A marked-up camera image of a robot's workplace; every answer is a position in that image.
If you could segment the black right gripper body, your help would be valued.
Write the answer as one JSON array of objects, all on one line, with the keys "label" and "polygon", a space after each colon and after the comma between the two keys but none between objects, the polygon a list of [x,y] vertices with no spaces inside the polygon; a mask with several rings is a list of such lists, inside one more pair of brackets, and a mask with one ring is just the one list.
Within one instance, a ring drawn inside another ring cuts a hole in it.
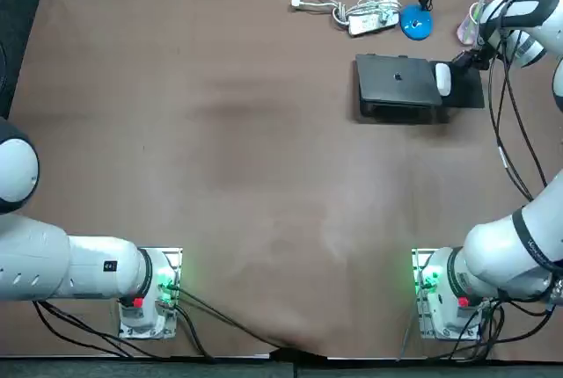
[{"label": "black right gripper body", "polygon": [[476,39],[470,50],[470,67],[476,70],[489,70],[493,59],[493,47],[482,39]]}]

